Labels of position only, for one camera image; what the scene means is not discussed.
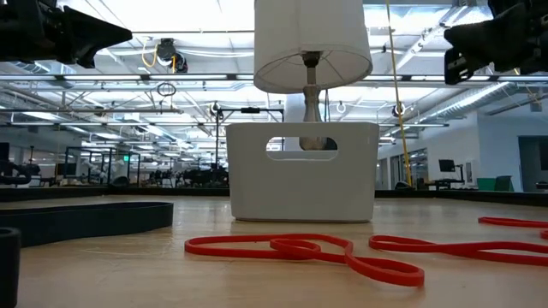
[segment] red rubber band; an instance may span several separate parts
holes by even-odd
[[[548,266],[548,257],[485,252],[488,250],[504,249],[548,254],[548,246],[537,244],[508,241],[435,244],[425,240],[415,240],[389,235],[375,235],[369,239],[369,246],[373,249],[391,252],[440,252],[452,256],[474,258],[485,261]]]
[[[322,240],[344,248],[344,254],[321,252],[318,245],[305,240]],[[202,246],[214,243],[242,243],[270,241],[274,250],[250,250]],[[193,254],[233,257],[271,258],[282,260],[316,259],[332,263],[347,264],[352,270],[371,279],[399,286],[420,287],[425,273],[411,264],[381,258],[355,257],[354,244],[349,240],[322,234],[265,234],[201,237],[185,242],[185,251]]]
[[[511,218],[481,217],[479,223],[524,228],[548,228],[548,222],[525,221]],[[548,230],[540,232],[540,237],[548,240]],[[322,240],[340,246],[344,254],[321,252],[321,247],[307,240]],[[273,250],[251,250],[202,246],[216,243],[242,243],[269,241]],[[548,246],[508,242],[478,242],[461,244],[435,244],[425,240],[408,239],[389,235],[375,235],[369,239],[373,249],[391,252],[439,252],[457,257],[474,258],[485,261],[509,264],[548,266],[548,257],[500,252],[490,250],[514,250],[548,254]],[[185,242],[185,252],[233,258],[269,258],[282,260],[321,260],[346,264],[352,270],[371,279],[399,286],[420,287],[424,284],[425,273],[411,264],[382,258],[362,258],[353,255],[354,244],[349,240],[322,234],[264,234],[200,237]]]
[[[548,228],[548,222],[528,221],[512,218],[480,217],[478,218],[478,222],[508,227]]]

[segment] table surface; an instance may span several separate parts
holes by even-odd
[[[371,223],[235,222],[228,198],[107,196],[0,204],[1,209],[124,201],[175,204],[174,223],[144,234],[68,240],[21,252],[19,308],[49,307],[546,307],[548,268],[442,254],[377,252],[373,234],[434,242],[546,244],[538,229],[479,225],[479,216],[548,221],[548,209],[442,199],[377,199]],[[184,240],[221,234],[321,233],[354,242],[357,256],[425,270],[422,288],[372,281],[340,264],[195,256]],[[238,244],[237,247],[267,247]],[[339,252],[332,246],[322,247]]]

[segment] black cylinder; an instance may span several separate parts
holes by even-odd
[[[17,305],[21,233],[14,228],[0,228],[0,308]]]

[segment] yellow cable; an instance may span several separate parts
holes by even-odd
[[[407,180],[410,186],[413,185],[411,182],[411,168],[409,167],[409,154],[408,154],[408,144],[405,140],[405,129],[403,129],[403,117],[402,117],[402,102],[400,101],[400,94],[397,89],[397,73],[396,73],[396,56],[394,54],[394,38],[392,37],[392,25],[390,23],[390,0],[386,1],[386,13],[388,14],[388,34],[390,35],[390,48],[392,55],[392,73],[394,74],[394,88],[396,89],[396,107],[398,114],[398,121],[400,123],[400,131],[402,133],[402,143],[403,143],[403,157],[405,159],[405,170],[407,173]]]
[[[146,59],[145,59],[145,48],[146,48],[146,42],[143,44],[143,53],[140,54],[140,58],[143,60],[143,63],[147,67],[151,68],[156,64],[156,56],[158,54],[158,44],[156,44],[156,46],[154,46],[154,59],[152,60],[152,64],[147,62]]]
[[[59,147],[61,146],[61,142],[59,141],[59,133],[61,132],[61,126],[58,125],[57,126],[57,154],[55,155],[55,181],[57,181],[57,176],[58,176],[58,173],[57,173],[57,165],[59,164],[58,161],[59,161]]]

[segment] white lampshade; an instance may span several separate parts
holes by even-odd
[[[363,0],[256,0],[255,76],[260,90],[297,93],[307,84],[301,54],[322,51],[322,89],[345,86],[372,72]]]

